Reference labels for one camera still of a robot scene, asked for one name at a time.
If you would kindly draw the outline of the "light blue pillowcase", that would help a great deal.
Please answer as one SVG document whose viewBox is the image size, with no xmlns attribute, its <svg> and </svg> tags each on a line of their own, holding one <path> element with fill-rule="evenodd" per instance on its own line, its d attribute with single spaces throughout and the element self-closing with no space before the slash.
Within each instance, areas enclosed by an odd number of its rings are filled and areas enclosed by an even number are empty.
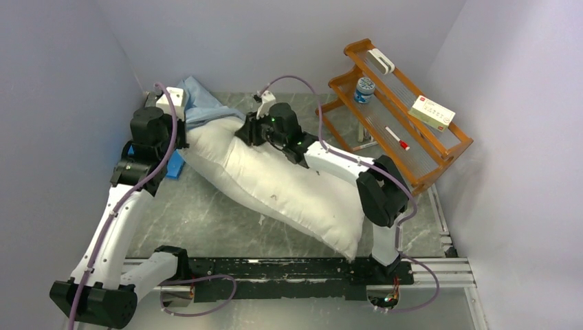
<svg viewBox="0 0 583 330">
<path fill-rule="evenodd" d="M 187 96 L 184 110 L 187 131 L 222 118 L 245 119 L 245 115 L 238 109 L 222 105 L 193 76 L 182 80 L 177 87 L 183 89 Z"/>
</svg>

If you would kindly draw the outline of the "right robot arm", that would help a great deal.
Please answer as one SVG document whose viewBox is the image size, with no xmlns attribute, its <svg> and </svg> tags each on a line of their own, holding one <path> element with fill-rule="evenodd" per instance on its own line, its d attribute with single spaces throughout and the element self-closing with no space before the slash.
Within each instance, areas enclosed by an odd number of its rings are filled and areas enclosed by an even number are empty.
<svg viewBox="0 0 583 330">
<path fill-rule="evenodd" d="M 302 129 L 296 112 L 285 102 L 271 106 L 267 115 L 246 114 L 236 137 L 248 146 L 268 143 L 293 164 L 324 172 L 355 186 L 366 218 L 373 224 L 371 266 L 373 280 L 389 284 L 397 275 L 401 255 L 397 223 L 413 198 L 394 161 L 386 156 L 359 158 L 323 142 Z"/>
</svg>

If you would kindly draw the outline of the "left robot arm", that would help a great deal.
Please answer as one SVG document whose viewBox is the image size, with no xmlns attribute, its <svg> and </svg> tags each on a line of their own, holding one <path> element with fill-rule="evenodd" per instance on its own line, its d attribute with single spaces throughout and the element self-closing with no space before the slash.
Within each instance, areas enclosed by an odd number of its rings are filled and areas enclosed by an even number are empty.
<svg viewBox="0 0 583 330">
<path fill-rule="evenodd" d="M 184 110 L 143 107 L 134 112 L 130 130 L 89 247 L 69 279 L 55 281 L 49 292 L 69 318 L 68 329 L 82 323 L 122 329 L 154 287 L 165 281 L 180 286 L 193 275 L 187 251 L 167 245 L 122 273 L 131 238 L 166 176 L 171 155 L 188 147 Z"/>
</svg>

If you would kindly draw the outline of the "white pillow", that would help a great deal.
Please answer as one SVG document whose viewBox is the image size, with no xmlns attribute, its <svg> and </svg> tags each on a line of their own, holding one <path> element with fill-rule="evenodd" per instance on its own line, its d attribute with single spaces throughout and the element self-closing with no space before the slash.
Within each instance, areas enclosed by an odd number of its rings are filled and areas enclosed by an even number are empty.
<svg viewBox="0 0 583 330">
<path fill-rule="evenodd" d="M 357 188 L 331 174 L 292 164 L 269 144 L 247 146 L 235 117 L 190 129 L 186 163 L 223 194 L 307 234 L 353 261 L 364 213 Z"/>
</svg>

